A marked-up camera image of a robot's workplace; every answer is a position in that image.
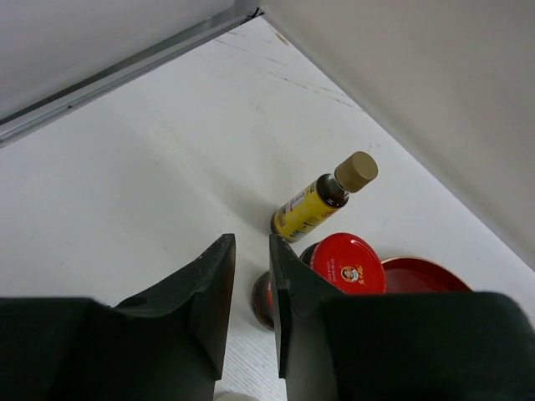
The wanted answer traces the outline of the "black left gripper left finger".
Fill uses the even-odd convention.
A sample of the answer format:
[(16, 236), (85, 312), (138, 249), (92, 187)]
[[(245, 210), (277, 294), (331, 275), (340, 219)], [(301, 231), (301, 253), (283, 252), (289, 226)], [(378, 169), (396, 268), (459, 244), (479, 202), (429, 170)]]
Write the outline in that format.
[(111, 307), (85, 297), (1, 301), (4, 400), (209, 400), (222, 368), (235, 237)]

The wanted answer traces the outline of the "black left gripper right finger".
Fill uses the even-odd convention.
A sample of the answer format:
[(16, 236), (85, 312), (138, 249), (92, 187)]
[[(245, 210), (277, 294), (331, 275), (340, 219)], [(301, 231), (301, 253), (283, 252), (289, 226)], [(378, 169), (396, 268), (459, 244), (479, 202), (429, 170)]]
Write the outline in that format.
[(531, 400), (534, 331), (495, 292), (350, 296), (270, 236), (290, 400)]

